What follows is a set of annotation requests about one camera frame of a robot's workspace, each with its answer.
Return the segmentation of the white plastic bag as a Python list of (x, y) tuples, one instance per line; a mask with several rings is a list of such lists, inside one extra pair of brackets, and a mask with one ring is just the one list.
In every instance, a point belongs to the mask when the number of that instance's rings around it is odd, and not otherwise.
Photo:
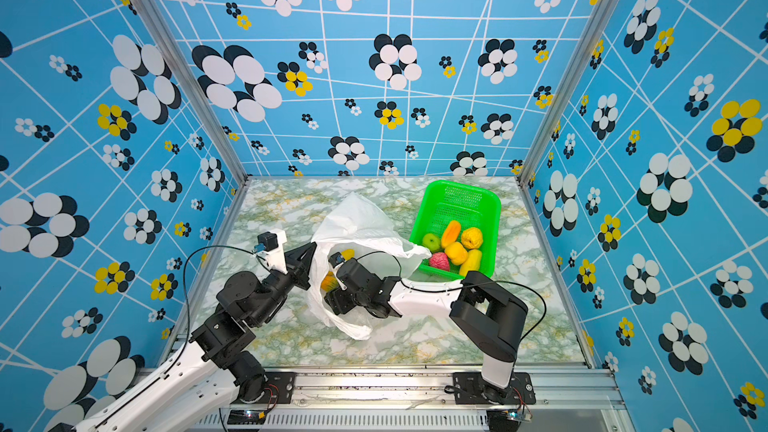
[(354, 257), (380, 278), (407, 277), (416, 271), (431, 252), (401, 237), (393, 221), (372, 201), (349, 194), (329, 212), (311, 241), (317, 245), (310, 267), (310, 288), (306, 301), (309, 311), (324, 325), (334, 327), (354, 340), (367, 340), (374, 320), (357, 309), (344, 316), (335, 315), (324, 301), (321, 282), (332, 270), (329, 259), (336, 252), (352, 250)]

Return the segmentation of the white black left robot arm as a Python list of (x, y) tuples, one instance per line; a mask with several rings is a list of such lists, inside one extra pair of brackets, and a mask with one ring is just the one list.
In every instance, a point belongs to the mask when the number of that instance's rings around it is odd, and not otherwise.
[(266, 268), (259, 279), (250, 271), (230, 276), (217, 294), (214, 312), (166, 362), (140, 382), (136, 363), (119, 357), (113, 371), (129, 380), (118, 398), (86, 407), (77, 401), (57, 413), (54, 431), (184, 431), (200, 418), (233, 402), (264, 401), (271, 411), (289, 399), (292, 383), (268, 378), (264, 367), (247, 351), (254, 329), (271, 321), (294, 288), (310, 286), (316, 244), (284, 251), (271, 236), (255, 252)]

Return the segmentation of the green orange mango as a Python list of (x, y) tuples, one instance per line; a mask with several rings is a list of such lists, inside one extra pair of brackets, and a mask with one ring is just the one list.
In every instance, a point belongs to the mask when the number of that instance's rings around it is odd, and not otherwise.
[(339, 288), (339, 282), (332, 271), (327, 272), (327, 274), (321, 281), (320, 288), (323, 292), (326, 292), (326, 293)]

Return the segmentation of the orange papaya slice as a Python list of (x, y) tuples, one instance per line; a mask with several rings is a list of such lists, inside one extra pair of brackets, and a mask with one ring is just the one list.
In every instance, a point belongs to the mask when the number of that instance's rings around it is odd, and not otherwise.
[(441, 248), (446, 249), (451, 244), (455, 243), (461, 234), (462, 226), (459, 221), (451, 220), (445, 227), (441, 236)]

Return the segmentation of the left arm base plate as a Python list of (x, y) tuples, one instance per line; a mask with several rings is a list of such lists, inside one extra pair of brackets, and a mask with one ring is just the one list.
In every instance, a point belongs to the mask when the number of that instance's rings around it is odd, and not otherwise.
[(233, 404), (289, 404), (295, 389), (297, 374), (289, 371), (267, 370), (259, 378), (240, 385)]

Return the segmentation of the green fruit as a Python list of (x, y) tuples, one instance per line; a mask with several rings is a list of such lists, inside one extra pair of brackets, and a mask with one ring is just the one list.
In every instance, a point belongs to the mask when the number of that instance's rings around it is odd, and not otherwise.
[(427, 248), (431, 254), (439, 253), (443, 250), (441, 238), (434, 233), (426, 233), (422, 237), (421, 245)]

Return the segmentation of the yellow lemon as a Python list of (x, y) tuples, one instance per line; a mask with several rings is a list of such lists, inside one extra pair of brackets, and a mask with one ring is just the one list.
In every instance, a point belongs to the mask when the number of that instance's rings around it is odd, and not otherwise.
[(470, 227), (462, 231), (460, 242), (465, 249), (476, 250), (483, 245), (484, 236), (479, 228)]

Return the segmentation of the pink red dragon fruit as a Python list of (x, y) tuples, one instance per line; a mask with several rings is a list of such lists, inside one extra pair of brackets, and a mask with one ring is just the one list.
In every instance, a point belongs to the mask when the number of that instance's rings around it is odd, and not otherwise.
[(449, 272), (451, 269), (451, 262), (448, 256), (444, 252), (434, 253), (430, 258), (428, 265), (431, 268)]

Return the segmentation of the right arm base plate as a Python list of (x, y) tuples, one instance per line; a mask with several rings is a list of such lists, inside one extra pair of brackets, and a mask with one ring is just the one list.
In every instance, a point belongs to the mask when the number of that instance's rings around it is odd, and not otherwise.
[(455, 372), (444, 388), (458, 405), (534, 405), (537, 402), (528, 373), (514, 372), (509, 384), (499, 388), (487, 383), (480, 372)]

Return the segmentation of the orange yellow mango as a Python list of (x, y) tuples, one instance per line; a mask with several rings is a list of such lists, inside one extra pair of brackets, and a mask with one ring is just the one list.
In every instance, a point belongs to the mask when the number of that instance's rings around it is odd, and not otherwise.
[(467, 257), (460, 265), (459, 274), (466, 277), (471, 271), (479, 271), (482, 262), (482, 252), (478, 249), (471, 249), (467, 252)]

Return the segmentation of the yellow orange fruit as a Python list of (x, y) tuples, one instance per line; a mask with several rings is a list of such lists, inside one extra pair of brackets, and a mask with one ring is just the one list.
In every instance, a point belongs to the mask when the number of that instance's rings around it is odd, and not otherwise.
[(469, 252), (460, 242), (452, 242), (444, 249), (449, 261), (455, 266), (461, 266), (469, 257)]

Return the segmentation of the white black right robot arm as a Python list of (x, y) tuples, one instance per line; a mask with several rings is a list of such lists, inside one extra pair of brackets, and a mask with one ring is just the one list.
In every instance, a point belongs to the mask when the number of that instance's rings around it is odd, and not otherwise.
[(481, 390), (485, 397), (496, 403), (511, 397), (528, 308), (497, 282), (478, 271), (452, 282), (381, 278), (356, 259), (344, 262), (336, 279), (339, 286), (324, 296), (335, 316), (361, 307), (378, 319), (447, 317), (483, 353)]

